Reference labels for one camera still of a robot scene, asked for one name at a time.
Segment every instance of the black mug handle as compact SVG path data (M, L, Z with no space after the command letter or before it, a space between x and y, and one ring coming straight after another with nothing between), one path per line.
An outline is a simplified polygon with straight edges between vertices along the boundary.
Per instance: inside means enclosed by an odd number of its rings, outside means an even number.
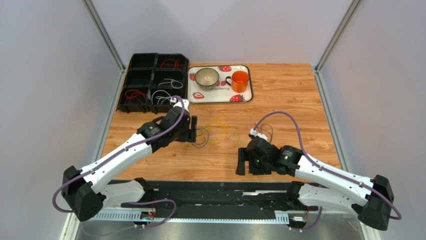
M227 77L225 78L225 82L226 82L229 86L231 86L231 85L232 85L232 80L231 80L231 83L229 83L229 82L228 82L228 79L231 79L231 77L230 77L230 76L227 76Z

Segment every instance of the orange cup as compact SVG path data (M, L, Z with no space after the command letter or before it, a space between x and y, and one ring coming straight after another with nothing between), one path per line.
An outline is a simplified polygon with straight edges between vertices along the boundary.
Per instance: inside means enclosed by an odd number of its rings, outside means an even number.
M225 81L228 85L232 87L232 90L236 93L243 93L249 85L249 74L245 71L236 71L232 76L227 76Z

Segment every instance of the bowl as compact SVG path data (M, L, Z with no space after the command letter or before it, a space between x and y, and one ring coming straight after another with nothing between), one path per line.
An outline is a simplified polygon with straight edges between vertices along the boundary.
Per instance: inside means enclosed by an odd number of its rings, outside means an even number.
M219 82L219 73L213 68L202 68L196 72L195 82L203 90L212 90Z

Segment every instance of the black storage tray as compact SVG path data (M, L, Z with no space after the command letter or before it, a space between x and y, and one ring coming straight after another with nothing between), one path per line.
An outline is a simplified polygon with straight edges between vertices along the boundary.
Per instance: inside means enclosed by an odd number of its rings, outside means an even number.
M167 99L156 99L156 96L168 97L177 95L183 99L188 97L189 60L182 54L135 53L129 63L128 71L121 90L117 110L122 112L167 113L172 107ZM146 94L147 100L140 95L131 98L129 90L139 90Z

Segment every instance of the white wall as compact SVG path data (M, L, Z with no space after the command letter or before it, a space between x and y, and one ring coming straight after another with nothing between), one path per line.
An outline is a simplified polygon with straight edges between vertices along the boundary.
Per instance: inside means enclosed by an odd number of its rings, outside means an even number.
M351 0L93 0L122 61L317 64Z
M402 220L384 240L424 239L426 1L365 0L322 73L354 173L389 178Z
M0 238L58 239L52 195L93 161L119 71L81 0L0 6Z

